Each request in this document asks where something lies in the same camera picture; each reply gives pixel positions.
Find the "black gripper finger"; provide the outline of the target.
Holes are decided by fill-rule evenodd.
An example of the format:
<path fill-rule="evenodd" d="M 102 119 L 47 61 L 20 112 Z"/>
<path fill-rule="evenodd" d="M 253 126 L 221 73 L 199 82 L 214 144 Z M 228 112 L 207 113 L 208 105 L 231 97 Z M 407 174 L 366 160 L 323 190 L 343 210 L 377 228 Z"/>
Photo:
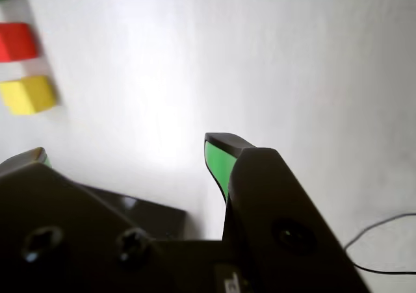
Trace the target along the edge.
<path fill-rule="evenodd" d="M 226 201 L 224 238 L 254 292 L 366 292 L 366 284 L 281 155 L 207 133 L 205 164 Z"/>
<path fill-rule="evenodd" d="M 1 164 L 2 292 L 168 292 L 146 233 L 47 164 L 38 147 Z"/>

